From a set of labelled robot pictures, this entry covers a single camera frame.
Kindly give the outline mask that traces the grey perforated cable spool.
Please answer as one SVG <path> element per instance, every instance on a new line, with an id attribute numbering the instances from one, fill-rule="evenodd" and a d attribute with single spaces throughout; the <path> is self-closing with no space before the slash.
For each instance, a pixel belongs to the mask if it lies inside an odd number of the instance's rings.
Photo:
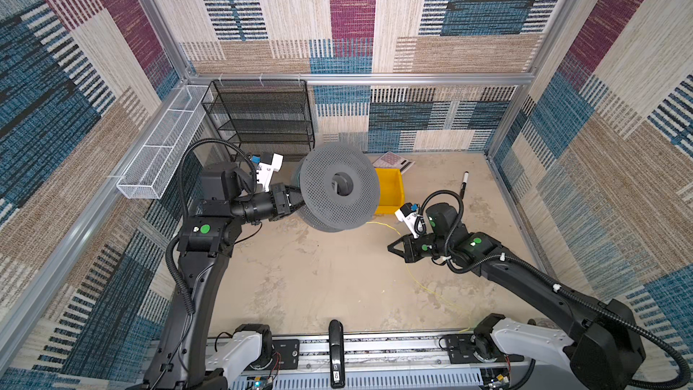
<path id="1" fill-rule="evenodd" d="M 301 189 L 299 217 L 310 227 L 337 233 L 370 221 L 380 202 L 375 167 L 355 146 L 323 144 L 299 163 L 292 184 Z"/>

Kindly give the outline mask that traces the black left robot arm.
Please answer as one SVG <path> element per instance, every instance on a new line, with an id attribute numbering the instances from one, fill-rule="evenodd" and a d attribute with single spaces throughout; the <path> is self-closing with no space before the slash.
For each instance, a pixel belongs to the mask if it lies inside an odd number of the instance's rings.
<path id="1" fill-rule="evenodd" d="M 183 185 L 183 168 L 194 150 L 221 144 L 234 151 L 247 169 L 221 162 L 204 170 L 204 195 L 193 203 Z M 303 204 L 301 190 L 273 184 L 283 157 L 277 153 L 248 155 L 239 146 L 204 138 L 183 153 L 175 173 L 183 217 L 179 232 L 167 245 L 164 263 L 175 283 L 173 304 L 161 340 L 140 389 L 227 389 L 247 368 L 274 370 L 279 354 L 269 326 L 243 324 L 207 355 L 208 333 L 218 290 L 245 225 L 291 216 Z"/>

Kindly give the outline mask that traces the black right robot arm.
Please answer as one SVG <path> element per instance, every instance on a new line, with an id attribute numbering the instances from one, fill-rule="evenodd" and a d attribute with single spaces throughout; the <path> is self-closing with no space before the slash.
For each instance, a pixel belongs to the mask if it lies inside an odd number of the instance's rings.
<path id="1" fill-rule="evenodd" d="M 683 355 L 670 343 L 639 326 L 624 303 L 599 299 L 576 291 L 516 256 L 483 232 L 470 232 L 462 221 L 464 205 L 446 202 L 420 206 L 406 203 L 395 212 L 410 232 L 399 239 L 404 248 L 391 253 L 408 264 L 428 257 L 454 274 L 475 274 L 497 283 L 541 312 L 561 330 L 552 341 L 523 325 L 514 335 L 500 314 L 492 314 L 475 329 L 482 355 L 517 354 L 554 364 L 573 374 L 588 389 L 680 389 L 691 371 Z M 676 377 L 643 381 L 636 372 L 644 364 L 644 343 L 650 341 L 678 367 Z"/>

